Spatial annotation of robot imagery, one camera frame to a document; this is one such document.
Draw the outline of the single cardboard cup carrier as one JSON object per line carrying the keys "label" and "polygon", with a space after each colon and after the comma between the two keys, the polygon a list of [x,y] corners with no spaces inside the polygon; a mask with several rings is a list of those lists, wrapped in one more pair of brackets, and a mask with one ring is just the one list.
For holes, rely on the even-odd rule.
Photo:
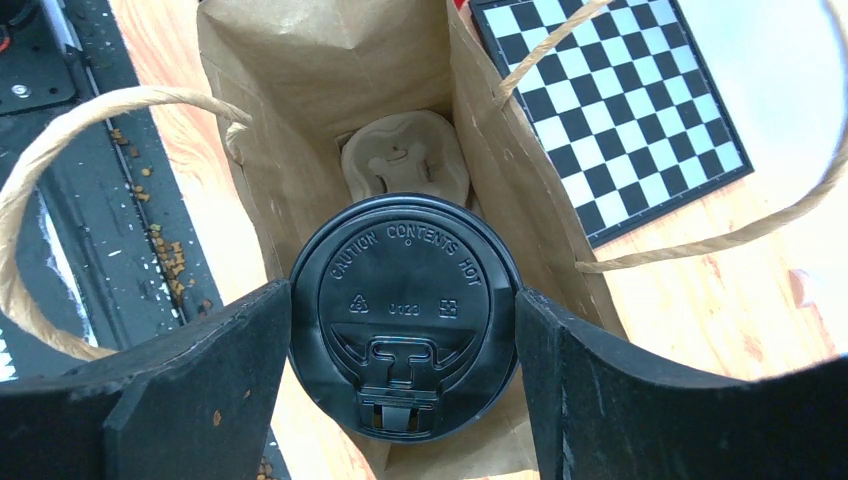
{"label": "single cardboard cup carrier", "polygon": [[454,127],[430,110],[393,114],[356,131],[340,164],[353,201],[423,193],[465,205],[471,186]]}

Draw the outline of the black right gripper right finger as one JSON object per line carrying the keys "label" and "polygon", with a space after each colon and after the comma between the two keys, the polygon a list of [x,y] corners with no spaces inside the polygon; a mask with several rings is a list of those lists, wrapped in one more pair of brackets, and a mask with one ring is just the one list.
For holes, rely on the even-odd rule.
{"label": "black right gripper right finger", "polygon": [[843,479],[847,361],[760,381],[653,354],[532,289],[516,343],[544,479]]}

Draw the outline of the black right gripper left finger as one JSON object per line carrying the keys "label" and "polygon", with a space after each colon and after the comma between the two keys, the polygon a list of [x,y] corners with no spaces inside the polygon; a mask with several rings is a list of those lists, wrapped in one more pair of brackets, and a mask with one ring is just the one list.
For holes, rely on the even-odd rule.
{"label": "black right gripper left finger", "polygon": [[1,386],[5,479],[252,479],[291,324],[283,279],[56,377]]}

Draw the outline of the green paper bag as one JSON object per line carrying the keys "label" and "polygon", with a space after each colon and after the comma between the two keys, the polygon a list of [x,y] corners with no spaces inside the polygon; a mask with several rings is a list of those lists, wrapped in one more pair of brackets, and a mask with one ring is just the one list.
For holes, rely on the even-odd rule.
{"label": "green paper bag", "polygon": [[[236,191],[259,240],[269,282],[291,288],[286,361],[269,427],[295,479],[544,479],[518,356],[514,377],[474,423],[422,443],[361,435],[325,414],[289,359],[293,266],[306,243],[353,201],[341,148],[380,118],[430,110],[454,127],[470,177],[463,207],[512,255],[522,281],[578,318],[630,342],[561,178],[515,99],[542,57],[606,5],[583,1],[476,1],[467,21],[449,1],[204,1],[198,34],[207,94],[134,87],[109,94],[50,129],[35,148],[46,167],[73,130],[119,108],[187,104],[219,119]],[[804,140],[802,112],[759,71],[761,33],[741,15],[750,1],[679,4],[753,166],[777,130],[779,147]]]}

